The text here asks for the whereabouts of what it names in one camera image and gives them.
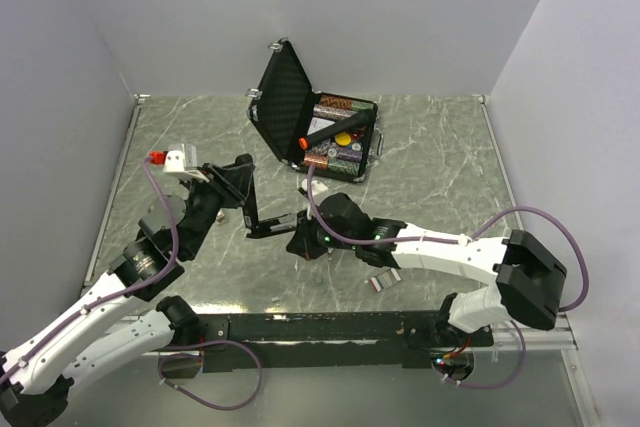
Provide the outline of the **striped staple strip pack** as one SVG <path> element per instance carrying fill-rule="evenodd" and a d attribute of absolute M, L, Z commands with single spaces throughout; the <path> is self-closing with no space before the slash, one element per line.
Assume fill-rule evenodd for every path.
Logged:
<path fill-rule="evenodd" d="M 383 290 L 391 288 L 402 281 L 399 271 L 394 268 L 389 268 L 379 274 L 372 276 L 369 279 L 369 283 L 373 287 L 376 293 L 380 293 Z"/>

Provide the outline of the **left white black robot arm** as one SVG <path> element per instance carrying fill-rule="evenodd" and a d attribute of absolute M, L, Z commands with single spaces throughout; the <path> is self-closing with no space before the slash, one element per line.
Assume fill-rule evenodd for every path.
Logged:
<path fill-rule="evenodd" d="M 248 154 L 218 167 L 195 166 L 178 150 L 152 152 L 186 188 L 167 195 L 148 178 L 156 199 L 139 230 L 84 295 L 42 331 L 1 355 L 1 414 L 11 426 L 48 426 L 81 388 L 152 351 L 196 351 L 208 346 L 199 318 L 179 296 L 162 292 L 193 260 L 222 209 L 244 208 L 255 196 Z"/>

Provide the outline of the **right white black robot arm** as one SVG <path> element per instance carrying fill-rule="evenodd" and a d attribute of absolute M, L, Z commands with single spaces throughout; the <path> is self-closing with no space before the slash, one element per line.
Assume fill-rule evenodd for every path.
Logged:
<path fill-rule="evenodd" d="M 436 331 L 449 345 L 508 321 L 552 330 L 567 274 L 564 265 L 527 231 L 487 238 L 434 232 L 371 217 L 342 193 L 300 212 L 286 249 L 305 260 L 331 249 L 351 250 L 373 267 L 422 269 L 479 283 L 478 289 L 451 293 L 443 301 Z"/>

